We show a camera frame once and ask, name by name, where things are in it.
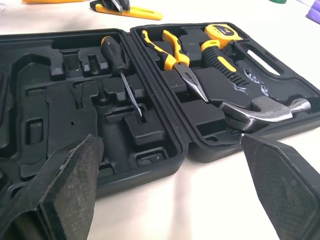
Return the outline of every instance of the hammer head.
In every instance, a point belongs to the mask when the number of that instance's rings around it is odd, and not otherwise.
[[[269,123],[279,123],[292,119],[299,112],[309,112],[310,103],[304,98],[295,99],[290,106],[283,105],[267,96],[260,96],[252,100],[251,111],[223,102],[220,109],[227,115],[228,125],[234,129],[248,133],[255,132]]]

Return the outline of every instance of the pliers handle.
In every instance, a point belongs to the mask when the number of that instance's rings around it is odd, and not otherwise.
[[[174,68],[174,65],[176,63],[185,63],[187,66],[190,64],[190,59],[187,55],[185,55],[182,52],[182,47],[179,39],[170,33],[167,30],[163,30],[162,32],[162,40],[169,42],[171,46],[173,47],[174,56],[167,53],[157,45],[155,45],[148,36],[148,32],[146,30],[142,31],[142,40],[144,41],[145,45],[152,50],[154,50],[159,57],[162,58],[162,62],[164,64],[163,69],[164,70],[172,70]]]

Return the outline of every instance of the tape measure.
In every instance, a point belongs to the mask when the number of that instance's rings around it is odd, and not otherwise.
[[[213,40],[220,41],[220,48],[223,49],[231,40],[242,40],[238,33],[227,24],[210,24],[204,32]]]

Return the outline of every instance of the tool case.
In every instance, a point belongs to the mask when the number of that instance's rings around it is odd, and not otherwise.
[[[52,154],[89,134],[101,137],[104,145],[97,198],[169,176],[187,154],[208,163],[239,152],[243,132],[228,126],[219,105],[248,107],[251,99],[217,69],[204,66],[201,44],[210,39],[204,34],[210,24],[146,25],[130,33],[102,29],[0,36],[0,214]],[[221,50],[228,61],[263,82],[277,102],[288,105],[304,98],[311,104],[310,113],[300,112],[253,134],[278,140],[320,126],[320,91],[234,24],[219,24],[229,25],[243,39]],[[209,104],[190,92],[176,71],[161,68],[161,58],[143,43],[143,30],[168,53],[173,49],[162,41],[162,32],[179,38]],[[126,78],[143,122],[101,53],[105,36],[124,50]],[[280,75],[261,66],[249,50]],[[99,87],[107,102],[99,100]]]

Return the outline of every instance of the white table surface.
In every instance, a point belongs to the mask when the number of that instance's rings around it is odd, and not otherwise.
[[[130,28],[148,24],[232,22],[320,88],[320,25],[295,0],[132,0],[163,13],[153,21],[96,13],[89,2],[27,5],[0,0],[0,35]],[[319,129],[282,140],[320,172]],[[278,240],[261,206],[244,153],[201,164],[186,159],[164,179],[99,199],[89,240]]]

